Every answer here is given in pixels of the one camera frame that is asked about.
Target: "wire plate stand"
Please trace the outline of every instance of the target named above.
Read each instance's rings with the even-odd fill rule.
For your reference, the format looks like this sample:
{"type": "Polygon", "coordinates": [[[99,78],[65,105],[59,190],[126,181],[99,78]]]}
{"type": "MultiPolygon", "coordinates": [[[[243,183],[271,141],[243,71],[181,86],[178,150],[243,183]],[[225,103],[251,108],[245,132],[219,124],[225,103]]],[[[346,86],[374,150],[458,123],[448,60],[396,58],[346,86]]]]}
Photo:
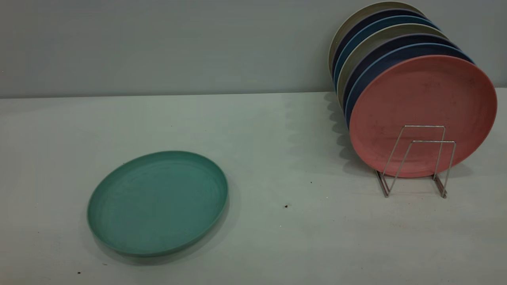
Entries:
{"type": "Polygon", "coordinates": [[[433,173],[433,175],[431,175],[431,179],[433,181],[435,181],[435,184],[437,185],[437,188],[440,192],[440,195],[442,196],[442,198],[447,198],[447,191],[446,191],[446,186],[447,186],[447,179],[449,178],[449,173],[451,172],[451,166],[452,166],[452,160],[454,158],[454,151],[456,150],[456,142],[453,141],[453,140],[444,140],[445,138],[445,132],[446,132],[446,128],[445,126],[435,126],[435,125],[405,125],[401,131],[400,131],[400,134],[398,135],[398,139],[396,140],[396,143],[394,144],[394,147],[392,148],[392,151],[391,151],[391,154],[389,155],[389,159],[387,160],[387,163],[385,164],[385,168],[384,168],[384,171],[382,173],[380,173],[379,171],[375,171],[375,173],[377,174],[377,178],[380,182],[380,186],[382,187],[382,191],[384,192],[384,196],[387,198],[389,197],[389,194],[391,193],[392,191],[392,187],[394,186],[394,183],[396,182],[397,178],[398,178],[398,175],[400,174],[400,171],[403,167],[403,164],[405,162],[405,159],[407,158],[409,152],[410,152],[410,148],[412,147],[413,144],[420,144],[420,143],[425,143],[425,144],[440,144],[440,149],[439,149],[439,154],[437,156],[437,164],[435,166],[435,171],[433,173]],[[394,153],[394,151],[396,150],[396,147],[398,146],[398,142],[400,141],[400,138],[402,137],[402,134],[403,134],[403,131],[406,129],[406,128],[439,128],[439,129],[442,129],[442,138],[440,140],[413,140],[410,142],[408,148],[407,148],[407,151],[405,152],[405,156],[403,157],[403,160],[400,164],[400,166],[398,167],[398,170],[396,172],[396,176],[394,177],[392,183],[391,183],[391,186],[388,185],[387,181],[385,180],[385,172],[387,170],[387,167],[389,165],[389,163],[391,162],[391,158],[392,158],[392,155],[394,153]],[[444,180],[444,183],[442,184],[442,181],[440,180],[440,177],[437,173],[437,170],[439,168],[439,163],[440,163],[440,154],[442,152],[442,146],[443,144],[452,144],[453,147],[452,147],[452,153],[451,153],[451,160],[449,162],[449,168],[447,169],[447,173],[446,173],[446,176],[445,176],[445,180],[444,180]]]}

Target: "green plate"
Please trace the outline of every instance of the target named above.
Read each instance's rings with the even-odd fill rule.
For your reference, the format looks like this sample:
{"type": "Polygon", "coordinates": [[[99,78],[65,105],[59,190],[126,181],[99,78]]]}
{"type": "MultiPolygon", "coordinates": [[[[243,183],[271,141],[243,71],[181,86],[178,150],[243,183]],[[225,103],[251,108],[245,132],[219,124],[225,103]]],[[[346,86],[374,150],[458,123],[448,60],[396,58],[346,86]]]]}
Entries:
{"type": "Polygon", "coordinates": [[[203,237],[227,196],[225,175],[211,160],[180,151],[148,154],[118,167],[97,186],[88,225],[120,254],[165,255],[203,237]]]}

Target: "blue plate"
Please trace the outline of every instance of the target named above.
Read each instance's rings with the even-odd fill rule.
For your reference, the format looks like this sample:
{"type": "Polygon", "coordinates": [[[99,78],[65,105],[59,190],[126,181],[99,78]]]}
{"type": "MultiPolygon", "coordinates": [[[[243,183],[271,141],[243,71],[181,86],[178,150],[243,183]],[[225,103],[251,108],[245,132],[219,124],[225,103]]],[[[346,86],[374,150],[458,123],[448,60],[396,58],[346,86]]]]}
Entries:
{"type": "Polygon", "coordinates": [[[352,86],[352,89],[350,90],[345,106],[345,120],[347,121],[347,128],[350,125],[350,115],[352,115],[352,110],[356,101],[370,82],[372,82],[377,76],[386,71],[388,68],[404,60],[424,55],[448,55],[458,57],[473,63],[472,60],[462,51],[442,44],[413,44],[395,49],[383,55],[375,62],[373,62],[370,66],[368,66],[368,68],[366,68],[363,73],[361,73],[357,81],[352,86]]]}
{"type": "Polygon", "coordinates": [[[424,44],[424,43],[442,44],[456,49],[458,48],[452,42],[450,42],[445,38],[426,33],[402,35],[400,37],[394,38],[392,40],[383,43],[376,49],[372,50],[369,54],[367,54],[350,73],[350,76],[347,79],[347,82],[345,83],[345,89],[343,92],[343,101],[341,102],[343,110],[345,110],[348,94],[352,89],[352,86],[354,85],[355,81],[363,73],[363,71],[365,71],[365,69],[368,68],[368,66],[370,66],[375,60],[395,49],[408,45],[424,44]]]}
{"type": "MultiPolygon", "coordinates": [[[[420,17],[420,18],[426,19],[426,17],[424,17],[422,14],[419,14],[417,12],[414,12],[414,11],[411,11],[411,10],[408,10],[408,9],[387,9],[387,10],[379,11],[377,13],[373,13],[372,15],[370,15],[370,16],[364,18],[363,20],[361,20],[354,27],[352,27],[350,29],[350,31],[347,32],[347,34],[345,34],[345,36],[343,37],[343,39],[341,40],[341,42],[339,43],[339,45],[336,47],[335,53],[333,54],[333,61],[331,63],[331,66],[335,66],[336,65],[336,61],[338,60],[338,56],[342,52],[342,50],[345,47],[345,45],[349,42],[349,40],[351,38],[353,38],[363,28],[365,28],[366,26],[368,26],[369,24],[371,24],[373,22],[376,22],[378,20],[381,20],[381,19],[384,19],[384,18],[387,18],[387,17],[403,16],[403,15],[405,15],[405,16],[415,16],[415,17],[420,17]]],[[[333,70],[331,72],[332,72],[331,76],[334,77],[334,75],[335,75],[335,69],[333,68],[333,70]]]]}
{"type": "Polygon", "coordinates": [[[340,53],[340,56],[338,56],[338,60],[336,61],[335,65],[335,72],[333,73],[333,83],[335,85],[335,91],[336,91],[336,84],[338,81],[338,75],[340,74],[340,71],[342,70],[342,66],[345,63],[345,60],[350,55],[350,53],[367,37],[371,36],[372,34],[380,31],[381,29],[399,25],[399,24],[423,24],[430,27],[433,27],[435,29],[438,29],[437,26],[435,26],[430,21],[415,17],[415,16],[392,16],[388,18],[384,18],[381,20],[378,20],[374,23],[369,24],[364,29],[359,31],[355,36],[353,36],[348,43],[346,43],[345,47],[340,53]]]}

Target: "gray wall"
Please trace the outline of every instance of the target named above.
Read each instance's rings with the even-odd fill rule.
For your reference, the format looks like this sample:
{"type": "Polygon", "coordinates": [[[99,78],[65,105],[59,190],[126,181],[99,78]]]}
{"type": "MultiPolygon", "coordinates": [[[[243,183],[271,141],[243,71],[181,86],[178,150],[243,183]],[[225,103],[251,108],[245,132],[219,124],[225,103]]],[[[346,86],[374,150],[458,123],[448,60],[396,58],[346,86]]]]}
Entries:
{"type": "MultiPolygon", "coordinates": [[[[330,41],[373,2],[0,0],[0,97],[331,90],[330,41]]],[[[507,85],[507,1],[407,2],[507,85]]]]}

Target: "white countertop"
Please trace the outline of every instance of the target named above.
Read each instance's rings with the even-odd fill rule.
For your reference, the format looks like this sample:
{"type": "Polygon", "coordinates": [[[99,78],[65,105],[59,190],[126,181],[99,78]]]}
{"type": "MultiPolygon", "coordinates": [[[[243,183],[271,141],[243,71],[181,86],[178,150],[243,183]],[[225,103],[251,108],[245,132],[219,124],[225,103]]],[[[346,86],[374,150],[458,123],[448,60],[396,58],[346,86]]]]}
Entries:
{"type": "Polygon", "coordinates": [[[500,284],[507,89],[497,94],[493,130],[452,169],[447,199],[430,179],[384,198],[332,93],[2,99],[0,284],[500,284]],[[94,188],[163,150],[224,170],[225,215],[170,257],[101,249],[85,218],[94,188]]]}

